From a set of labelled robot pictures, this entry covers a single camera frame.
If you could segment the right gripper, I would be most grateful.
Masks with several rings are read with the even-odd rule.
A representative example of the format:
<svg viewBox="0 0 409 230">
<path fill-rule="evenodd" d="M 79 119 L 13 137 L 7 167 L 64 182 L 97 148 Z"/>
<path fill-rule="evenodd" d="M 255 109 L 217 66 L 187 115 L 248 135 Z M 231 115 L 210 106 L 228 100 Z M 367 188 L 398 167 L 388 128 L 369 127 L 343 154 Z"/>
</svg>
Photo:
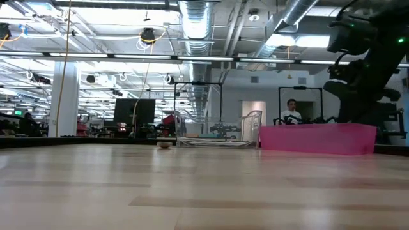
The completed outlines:
<svg viewBox="0 0 409 230">
<path fill-rule="evenodd" d="M 369 65 L 364 60 L 358 59 L 348 65 L 340 65 L 336 62 L 328 67 L 329 80 L 323 86 L 325 91 L 335 95 L 340 101 L 348 98 L 363 98 L 369 101 L 379 101 L 383 97 L 397 102 L 401 98 L 401 93 L 395 89 L 384 87 L 383 89 L 371 90 L 366 85 L 360 83 L 362 72 Z M 376 123 L 376 103 L 369 104 L 358 116 L 358 105 L 352 102 L 341 102 L 339 108 L 339 122 L 347 123 L 357 118 L 357 123 Z"/>
</svg>

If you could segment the black monitor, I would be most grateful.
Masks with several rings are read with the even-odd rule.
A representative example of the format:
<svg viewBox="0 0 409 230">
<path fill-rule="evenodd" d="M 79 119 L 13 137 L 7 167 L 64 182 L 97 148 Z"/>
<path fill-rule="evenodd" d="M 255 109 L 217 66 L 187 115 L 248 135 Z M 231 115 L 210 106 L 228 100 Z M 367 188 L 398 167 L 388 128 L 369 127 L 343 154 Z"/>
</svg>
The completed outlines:
<svg viewBox="0 0 409 230">
<path fill-rule="evenodd" d="M 375 114 L 381 121 L 398 121 L 396 103 L 377 103 Z"/>
<path fill-rule="evenodd" d="M 117 99 L 113 121 L 131 125 L 135 115 L 137 124 L 153 123 L 155 117 L 155 105 L 156 101 L 154 99 Z"/>
</svg>

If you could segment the pink-red plastic bin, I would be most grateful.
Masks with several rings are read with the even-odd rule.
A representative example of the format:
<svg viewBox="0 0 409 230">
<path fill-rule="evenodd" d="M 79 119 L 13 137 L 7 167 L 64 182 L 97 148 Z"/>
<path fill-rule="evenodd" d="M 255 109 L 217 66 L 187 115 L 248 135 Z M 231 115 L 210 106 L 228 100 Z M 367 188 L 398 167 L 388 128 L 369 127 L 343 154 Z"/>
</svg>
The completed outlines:
<svg viewBox="0 0 409 230">
<path fill-rule="evenodd" d="M 264 150 L 366 155 L 374 153 L 377 128 L 358 123 L 262 126 Z"/>
</svg>

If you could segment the person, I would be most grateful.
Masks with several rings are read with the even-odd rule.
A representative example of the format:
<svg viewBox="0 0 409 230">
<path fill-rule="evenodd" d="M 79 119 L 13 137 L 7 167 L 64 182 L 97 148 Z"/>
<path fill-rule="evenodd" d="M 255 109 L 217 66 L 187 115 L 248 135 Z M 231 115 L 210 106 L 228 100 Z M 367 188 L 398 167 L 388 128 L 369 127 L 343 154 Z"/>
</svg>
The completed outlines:
<svg viewBox="0 0 409 230">
<path fill-rule="evenodd" d="M 287 101 L 287 109 L 281 112 L 281 119 L 285 124 L 297 125 L 301 122 L 302 116 L 296 111 L 297 101 L 293 98 Z"/>
<path fill-rule="evenodd" d="M 19 120 L 20 133 L 25 134 L 29 137 L 41 137 L 42 133 L 40 131 L 39 125 L 34 121 L 32 115 L 27 112 L 24 117 Z"/>
</svg>

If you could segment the clear plastic bin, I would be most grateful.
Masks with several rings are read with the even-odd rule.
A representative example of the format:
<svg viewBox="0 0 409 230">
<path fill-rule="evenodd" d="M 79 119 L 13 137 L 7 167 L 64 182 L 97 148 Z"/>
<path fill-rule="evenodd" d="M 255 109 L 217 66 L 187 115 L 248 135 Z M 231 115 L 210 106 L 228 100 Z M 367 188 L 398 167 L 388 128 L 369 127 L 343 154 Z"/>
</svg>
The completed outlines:
<svg viewBox="0 0 409 230">
<path fill-rule="evenodd" d="M 176 145 L 179 142 L 192 141 L 242 141 L 255 142 L 254 146 L 235 148 L 259 148 L 261 111 L 250 111 L 248 115 L 237 119 L 197 118 L 184 109 L 176 110 L 174 116 Z"/>
</svg>

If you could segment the long ceiling light bar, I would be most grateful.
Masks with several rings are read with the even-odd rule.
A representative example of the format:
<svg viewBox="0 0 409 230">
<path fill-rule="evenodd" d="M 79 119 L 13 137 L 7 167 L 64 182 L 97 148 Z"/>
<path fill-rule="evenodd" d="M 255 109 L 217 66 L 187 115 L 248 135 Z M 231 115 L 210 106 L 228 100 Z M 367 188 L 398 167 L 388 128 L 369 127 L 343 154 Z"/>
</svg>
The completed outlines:
<svg viewBox="0 0 409 230">
<path fill-rule="evenodd" d="M 23 52 L 0 51 L 0 59 L 43 59 L 53 61 L 105 61 L 105 62 L 152 62 L 152 63 L 182 63 L 193 62 L 234 62 L 234 63 L 271 63 L 291 65 L 333 65 L 335 61 L 318 61 L 308 59 L 262 59 L 252 57 L 215 57 L 215 56 L 175 56 L 153 54 L 94 54 L 94 53 L 64 53 L 64 52 Z"/>
</svg>

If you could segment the red chair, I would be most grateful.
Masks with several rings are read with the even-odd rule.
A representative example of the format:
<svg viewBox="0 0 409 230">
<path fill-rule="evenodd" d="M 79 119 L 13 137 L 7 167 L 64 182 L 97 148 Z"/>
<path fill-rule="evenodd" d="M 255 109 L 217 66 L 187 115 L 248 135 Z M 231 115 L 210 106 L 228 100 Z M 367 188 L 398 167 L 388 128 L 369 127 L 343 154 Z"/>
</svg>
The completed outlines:
<svg viewBox="0 0 409 230">
<path fill-rule="evenodd" d="M 162 120 L 162 134 L 164 137 L 173 137 L 175 135 L 175 121 L 172 114 Z"/>
</svg>

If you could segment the white pillar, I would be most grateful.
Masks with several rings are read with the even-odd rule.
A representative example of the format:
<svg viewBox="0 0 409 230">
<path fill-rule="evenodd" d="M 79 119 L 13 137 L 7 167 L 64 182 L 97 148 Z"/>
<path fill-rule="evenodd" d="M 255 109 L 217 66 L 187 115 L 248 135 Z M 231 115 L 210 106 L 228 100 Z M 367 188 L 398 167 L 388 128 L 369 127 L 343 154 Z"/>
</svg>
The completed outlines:
<svg viewBox="0 0 409 230">
<path fill-rule="evenodd" d="M 48 137 L 76 135 L 80 85 L 76 63 L 54 63 Z"/>
</svg>

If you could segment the black rig frame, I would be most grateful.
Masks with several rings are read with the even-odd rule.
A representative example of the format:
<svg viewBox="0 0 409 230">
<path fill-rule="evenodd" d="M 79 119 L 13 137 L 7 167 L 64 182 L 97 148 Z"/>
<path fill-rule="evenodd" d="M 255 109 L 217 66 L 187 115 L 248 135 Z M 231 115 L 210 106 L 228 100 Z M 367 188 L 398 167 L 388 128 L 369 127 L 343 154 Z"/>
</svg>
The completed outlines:
<svg viewBox="0 0 409 230">
<path fill-rule="evenodd" d="M 205 82 L 194 80 L 191 82 L 175 81 L 173 84 L 173 111 L 176 115 L 176 97 L 179 92 L 186 93 L 188 101 L 193 103 L 193 111 L 198 118 L 205 118 L 208 112 L 211 90 L 219 94 L 218 121 L 222 122 L 223 84 L 220 82 Z"/>
<path fill-rule="evenodd" d="M 310 115 L 302 114 L 302 119 L 323 118 L 323 89 L 307 86 L 281 86 L 278 87 L 278 113 L 286 109 L 289 99 L 295 99 L 297 103 L 311 102 L 313 104 Z"/>
</svg>

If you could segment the silver ventilation duct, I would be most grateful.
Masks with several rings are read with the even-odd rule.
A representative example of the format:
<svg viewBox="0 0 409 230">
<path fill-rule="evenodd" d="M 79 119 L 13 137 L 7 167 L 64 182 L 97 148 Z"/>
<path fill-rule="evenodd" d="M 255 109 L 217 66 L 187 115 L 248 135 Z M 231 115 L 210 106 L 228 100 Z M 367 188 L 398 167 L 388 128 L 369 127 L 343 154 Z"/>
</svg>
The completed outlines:
<svg viewBox="0 0 409 230">
<path fill-rule="evenodd" d="M 210 43 L 203 42 L 210 39 L 213 4 L 205 1 L 178 1 L 181 11 L 181 23 L 188 56 L 209 56 Z M 206 78 L 207 65 L 189 64 L 189 79 L 191 82 L 209 82 Z M 205 89 L 199 86 L 191 87 L 196 115 L 201 116 L 206 102 Z"/>
<path fill-rule="evenodd" d="M 283 10 L 272 14 L 265 27 L 265 41 L 247 58 L 271 59 L 276 49 L 295 46 L 294 33 L 319 0 L 287 0 Z"/>
</svg>

